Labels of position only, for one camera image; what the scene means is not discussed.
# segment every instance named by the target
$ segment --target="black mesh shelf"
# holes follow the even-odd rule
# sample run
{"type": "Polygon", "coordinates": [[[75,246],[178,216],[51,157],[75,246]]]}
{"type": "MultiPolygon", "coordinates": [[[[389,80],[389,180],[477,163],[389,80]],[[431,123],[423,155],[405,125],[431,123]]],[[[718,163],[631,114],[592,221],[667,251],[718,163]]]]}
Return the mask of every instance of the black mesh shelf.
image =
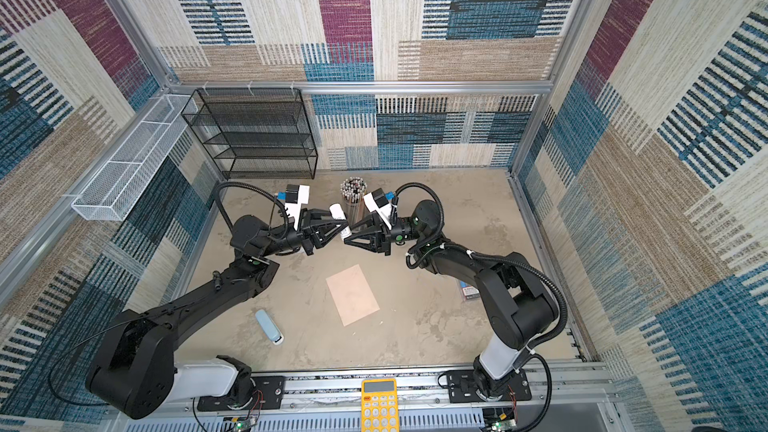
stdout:
{"type": "Polygon", "coordinates": [[[226,178],[314,178],[317,148],[301,91],[198,89],[183,114],[226,178]]]}

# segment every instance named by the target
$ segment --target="white wire basket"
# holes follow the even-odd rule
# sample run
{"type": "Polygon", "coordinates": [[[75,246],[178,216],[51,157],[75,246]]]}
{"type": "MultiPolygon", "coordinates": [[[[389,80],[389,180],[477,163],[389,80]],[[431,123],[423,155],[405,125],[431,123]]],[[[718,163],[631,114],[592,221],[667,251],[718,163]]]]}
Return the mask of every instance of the white wire basket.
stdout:
{"type": "Polygon", "coordinates": [[[189,109],[185,113],[197,111],[189,96],[163,96],[72,202],[72,208],[85,220],[125,220],[187,127],[181,117],[185,106],[189,109]]]}

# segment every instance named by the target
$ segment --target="calculator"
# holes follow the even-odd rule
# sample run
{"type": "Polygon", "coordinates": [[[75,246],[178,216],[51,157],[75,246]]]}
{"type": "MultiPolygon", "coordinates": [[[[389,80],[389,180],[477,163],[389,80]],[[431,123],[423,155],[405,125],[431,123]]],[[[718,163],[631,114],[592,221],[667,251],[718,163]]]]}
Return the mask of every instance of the calculator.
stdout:
{"type": "Polygon", "coordinates": [[[364,380],[360,414],[362,432],[399,432],[395,379],[364,380]]]}

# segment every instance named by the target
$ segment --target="patterned carpet wall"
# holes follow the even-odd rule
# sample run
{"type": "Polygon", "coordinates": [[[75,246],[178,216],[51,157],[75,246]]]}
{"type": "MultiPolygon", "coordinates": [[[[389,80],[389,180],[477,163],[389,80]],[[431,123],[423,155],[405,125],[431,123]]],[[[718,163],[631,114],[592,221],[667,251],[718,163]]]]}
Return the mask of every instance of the patterned carpet wall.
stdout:
{"type": "Polygon", "coordinates": [[[104,0],[0,0],[0,262],[157,89],[104,0]]]}
{"type": "Polygon", "coordinates": [[[126,308],[142,312],[171,299],[216,184],[205,152],[189,134],[124,222],[77,218],[0,312],[0,429],[90,430],[103,417],[104,408],[55,399],[47,373],[60,364],[54,384],[61,395],[99,401],[83,386],[99,340],[70,356],[63,352],[126,308]]]}
{"type": "Polygon", "coordinates": [[[536,96],[304,95],[318,169],[507,167],[536,96]]]}
{"type": "Polygon", "coordinates": [[[768,0],[597,0],[520,179],[642,431],[768,430],[768,0]]]}
{"type": "Polygon", "coordinates": [[[574,0],[126,0],[182,81],[540,80],[574,0]]]}

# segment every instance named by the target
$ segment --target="calculator screen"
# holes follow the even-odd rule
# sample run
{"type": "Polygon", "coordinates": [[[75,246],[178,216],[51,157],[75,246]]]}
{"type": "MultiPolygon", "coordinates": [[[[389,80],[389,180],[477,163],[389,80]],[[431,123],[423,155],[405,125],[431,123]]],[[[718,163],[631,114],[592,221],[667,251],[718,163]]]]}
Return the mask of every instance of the calculator screen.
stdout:
{"type": "Polygon", "coordinates": [[[384,380],[383,382],[365,382],[363,392],[392,392],[395,389],[394,380],[384,380]]]}

